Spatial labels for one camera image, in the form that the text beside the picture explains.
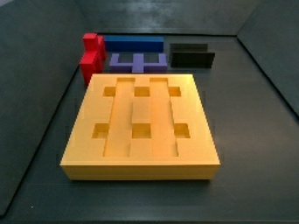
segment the plastic block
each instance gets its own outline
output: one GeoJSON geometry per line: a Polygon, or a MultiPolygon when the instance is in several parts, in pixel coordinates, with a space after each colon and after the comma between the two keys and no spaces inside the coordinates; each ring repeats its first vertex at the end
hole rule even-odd
{"type": "Polygon", "coordinates": [[[132,73],[133,63],[120,63],[118,53],[112,53],[108,65],[110,73],[132,73]]]}
{"type": "Polygon", "coordinates": [[[215,52],[173,52],[171,67],[211,68],[215,52]]]}
{"type": "Polygon", "coordinates": [[[98,74],[102,72],[102,61],[100,59],[98,52],[85,52],[82,54],[78,67],[85,85],[88,85],[92,74],[98,74]]]}
{"type": "Polygon", "coordinates": [[[141,53],[134,53],[132,74],[141,74],[144,72],[144,63],[145,63],[145,56],[141,53]]]}
{"type": "Polygon", "coordinates": [[[188,53],[188,52],[207,52],[208,44],[171,44],[172,52],[188,53]]]}
{"type": "Polygon", "coordinates": [[[165,60],[164,53],[159,53],[159,62],[157,63],[144,63],[144,72],[148,74],[167,72],[167,60],[165,60]]]}
{"type": "Polygon", "coordinates": [[[69,179],[212,179],[220,166],[191,74],[93,74],[60,167],[69,179]]]}
{"type": "Polygon", "coordinates": [[[105,36],[108,52],[161,53],[164,51],[163,37],[105,36]]]}
{"type": "Polygon", "coordinates": [[[167,61],[165,54],[159,53],[159,62],[157,63],[145,63],[144,54],[133,54],[132,63],[120,63],[118,62],[118,53],[112,53],[109,61],[109,72],[110,73],[165,73],[167,72],[167,61]]]}
{"type": "Polygon", "coordinates": [[[171,67],[211,68],[215,52],[207,44],[171,44],[171,67]]]}
{"type": "Polygon", "coordinates": [[[105,40],[102,36],[97,36],[97,46],[100,51],[100,58],[106,59],[106,49],[105,49],[105,40]]]}
{"type": "Polygon", "coordinates": [[[97,51],[98,50],[98,38],[96,33],[85,33],[82,36],[82,44],[85,51],[97,51]]]}

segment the purple block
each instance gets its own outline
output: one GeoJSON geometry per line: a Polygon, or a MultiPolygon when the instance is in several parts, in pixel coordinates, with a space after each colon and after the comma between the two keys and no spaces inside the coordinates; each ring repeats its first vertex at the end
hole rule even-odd
{"type": "Polygon", "coordinates": [[[159,53],[157,63],[145,63],[144,54],[133,54],[133,63],[120,63],[118,53],[112,53],[109,60],[109,72],[110,73],[125,73],[125,74],[159,74],[167,72],[167,61],[165,54],[159,53]]]}
{"type": "Polygon", "coordinates": [[[118,53],[112,53],[110,60],[109,60],[109,72],[110,73],[132,73],[132,63],[118,63],[118,53]]]}
{"type": "Polygon", "coordinates": [[[149,74],[167,72],[167,61],[165,61],[164,53],[159,53],[159,62],[157,63],[144,63],[144,72],[149,73],[149,74]]]}
{"type": "Polygon", "coordinates": [[[144,63],[145,63],[144,55],[141,53],[134,53],[132,74],[141,74],[145,71],[144,63]]]}

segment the red block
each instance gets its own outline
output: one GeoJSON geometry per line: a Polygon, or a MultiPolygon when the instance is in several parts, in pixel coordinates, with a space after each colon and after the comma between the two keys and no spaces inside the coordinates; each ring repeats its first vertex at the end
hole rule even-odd
{"type": "Polygon", "coordinates": [[[105,40],[102,36],[97,36],[97,45],[100,51],[100,57],[102,60],[106,59],[106,49],[105,49],[105,40]]]}
{"type": "Polygon", "coordinates": [[[98,50],[98,39],[96,33],[85,33],[82,36],[82,43],[85,51],[97,51],[98,50]]]}
{"type": "Polygon", "coordinates": [[[82,54],[78,67],[82,73],[85,85],[88,86],[92,74],[100,74],[102,72],[102,60],[97,51],[85,52],[82,54]]]}

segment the gray surface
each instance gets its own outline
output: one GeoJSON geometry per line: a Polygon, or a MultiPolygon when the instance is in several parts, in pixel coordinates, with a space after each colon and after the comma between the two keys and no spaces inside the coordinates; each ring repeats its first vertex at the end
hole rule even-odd
{"type": "Polygon", "coordinates": [[[85,26],[72,0],[0,8],[0,216],[69,84],[85,26]]]}
{"type": "Polygon", "coordinates": [[[268,0],[237,38],[299,115],[299,1],[268,0]]]}
{"type": "Polygon", "coordinates": [[[93,32],[237,35],[261,0],[76,0],[93,32]]]}
{"type": "Polygon", "coordinates": [[[221,166],[208,181],[76,181],[58,163],[84,95],[80,73],[4,218],[17,221],[299,221],[299,126],[235,38],[208,43],[212,69],[195,72],[221,166]]]}

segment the yellow block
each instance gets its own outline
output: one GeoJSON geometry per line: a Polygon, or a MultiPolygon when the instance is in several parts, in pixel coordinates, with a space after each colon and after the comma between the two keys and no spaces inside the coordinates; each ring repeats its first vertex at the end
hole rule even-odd
{"type": "Polygon", "coordinates": [[[220,166],[191,74],[93,74],[60,161],[69,179],[212,179],[220,166]]]}

